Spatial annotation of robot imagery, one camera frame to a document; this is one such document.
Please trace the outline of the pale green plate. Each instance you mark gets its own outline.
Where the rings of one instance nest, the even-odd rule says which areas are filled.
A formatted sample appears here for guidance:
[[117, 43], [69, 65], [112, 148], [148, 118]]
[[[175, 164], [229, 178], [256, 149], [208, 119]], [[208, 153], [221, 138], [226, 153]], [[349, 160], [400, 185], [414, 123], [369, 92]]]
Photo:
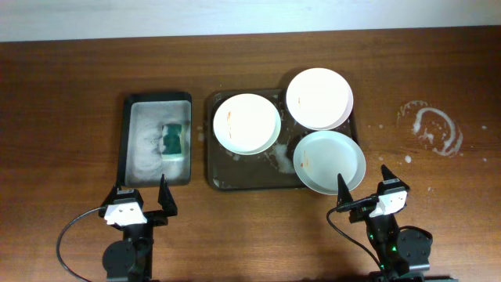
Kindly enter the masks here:
[[301, 139], [294, 150], [293, 165], [303, 184], [325, 195], [338, 194], [338, 175], [352, 191], [366, 174], [366, 159], [359, 145], [335, 131], [313, 132]]

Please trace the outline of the pink white plate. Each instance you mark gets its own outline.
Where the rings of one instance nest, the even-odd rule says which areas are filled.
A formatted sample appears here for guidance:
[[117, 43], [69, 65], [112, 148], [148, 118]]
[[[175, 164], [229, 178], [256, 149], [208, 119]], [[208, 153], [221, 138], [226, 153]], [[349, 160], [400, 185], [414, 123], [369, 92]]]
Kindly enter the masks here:
[[286, 90], [290, 115], [313, 130], [331, 130], [344, 123], [354, 106], [351, 86], [336, 71], [310, 68], [297, 74]]

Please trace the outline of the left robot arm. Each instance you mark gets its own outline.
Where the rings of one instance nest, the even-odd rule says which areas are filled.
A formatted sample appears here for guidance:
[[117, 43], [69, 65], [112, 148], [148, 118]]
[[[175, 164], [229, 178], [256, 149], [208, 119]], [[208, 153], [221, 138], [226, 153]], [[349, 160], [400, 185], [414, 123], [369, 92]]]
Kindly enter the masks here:
[[153, 279], [153, 229], [166, 226], [178, 208], [163, 175], [158, 194], [160, 210], [143, 211], [144, 201], [137, 189], [123, 190], [115, 184], [101, 204], [99, 216], [122, 232], [123, 238], [103, 253], [107, 281], [144, 282]]

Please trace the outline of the dark brown serving tray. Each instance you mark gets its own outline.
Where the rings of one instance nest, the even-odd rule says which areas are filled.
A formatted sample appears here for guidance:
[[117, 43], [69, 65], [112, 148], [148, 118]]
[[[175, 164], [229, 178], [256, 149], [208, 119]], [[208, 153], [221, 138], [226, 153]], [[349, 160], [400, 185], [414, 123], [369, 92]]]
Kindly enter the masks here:
[[313, 133], [298, 124], [289, 114], [284, 89], [251, 89], [268, 99], [279, 111], [281, 121], [277, 140], [265, 151], [240, 155], [224, 148], [217, 141], [213, 120], [216, 110], [230, 97], [244, 94], [243, 90], [216, 92], [205, 101], [205, 138], [207, 181], [220, 191], [304, 189], [305, 185], [294, 171], [293, 155], [296, 145]]

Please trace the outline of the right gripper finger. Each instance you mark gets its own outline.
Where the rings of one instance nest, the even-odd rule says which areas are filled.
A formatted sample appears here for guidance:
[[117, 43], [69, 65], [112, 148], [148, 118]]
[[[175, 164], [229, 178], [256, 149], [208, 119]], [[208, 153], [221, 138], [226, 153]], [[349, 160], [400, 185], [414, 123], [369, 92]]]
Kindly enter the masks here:
[[400, 179], [385, 165], [381, 165], [381, 174], [385, 182], [399, 182]]
[[337, 185], [338, 185], [337, 206], [341, 207], [345, 204], [351, 203], [353, 199], [341, 173], [337, 174]]

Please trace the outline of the black soapy water tray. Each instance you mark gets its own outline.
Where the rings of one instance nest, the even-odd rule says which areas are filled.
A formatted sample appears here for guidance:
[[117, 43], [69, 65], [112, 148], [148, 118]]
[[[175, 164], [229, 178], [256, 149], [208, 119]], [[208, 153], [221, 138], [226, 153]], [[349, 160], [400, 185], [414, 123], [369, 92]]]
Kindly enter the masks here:
[[[181, 91], [131, 94], [124, 99], [117, 182], [128, 188], [156, 186], [165, 174], [170, 186], [191, 180], [192, 96]], [[162, 127], [181, 124], [184, 154], [176, 160], [161, 156]]]

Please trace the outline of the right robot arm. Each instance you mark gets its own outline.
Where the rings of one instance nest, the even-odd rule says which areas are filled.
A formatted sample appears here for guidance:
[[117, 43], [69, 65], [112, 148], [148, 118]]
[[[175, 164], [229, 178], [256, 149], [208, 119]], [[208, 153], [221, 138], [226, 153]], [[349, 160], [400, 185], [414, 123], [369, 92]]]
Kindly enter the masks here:
[[399, 226], [395, 214], [406, 207], [410, 187], [393, 174], [387, 166], [381, 167], [383, 181], [378, 183], [376, 193], [360, 200], [353, 200], [342, 175], [337, 176], [337, 206], [329, 210], [348, 212], [349, 222], [364, 222], [366, 235], [374, 249], [354, 240], [346, 233], [340, 235], [359, 246], [378, 266], [369, 274], [370, 281], [423, 281], [424, 272], [430, 269], [429, 256], [433, 236], [415, 226]]

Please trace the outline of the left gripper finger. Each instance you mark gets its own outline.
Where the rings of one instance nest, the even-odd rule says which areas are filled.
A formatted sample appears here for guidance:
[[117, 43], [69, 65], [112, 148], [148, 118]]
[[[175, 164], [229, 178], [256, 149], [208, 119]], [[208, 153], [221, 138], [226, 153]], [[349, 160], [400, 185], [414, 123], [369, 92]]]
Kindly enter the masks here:
[[160, 179], [158, 203], [162, 207], [162, 210], [167, 214], [177, 213], [177, 204], [175, 203], [175, 200], [171, 195], [165, 174], [163, 174]]
[[102, 202], [102, 206], [110, 205], [114, 202], [117, 192], [121, 190], [121, 184], [119, 182], [115, 182], [110, 192], [106, 195], [104, 201]]

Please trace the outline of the green yellow sponge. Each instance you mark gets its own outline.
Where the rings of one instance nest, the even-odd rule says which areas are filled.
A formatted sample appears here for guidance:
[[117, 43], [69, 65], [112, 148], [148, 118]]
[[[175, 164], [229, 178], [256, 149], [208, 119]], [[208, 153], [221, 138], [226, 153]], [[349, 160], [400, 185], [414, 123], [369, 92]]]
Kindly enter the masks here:
[[162, 127], [161, 156], [164, 160], [176, 160], [184, 154], [184, 135], [181, 124], [171, 123]]

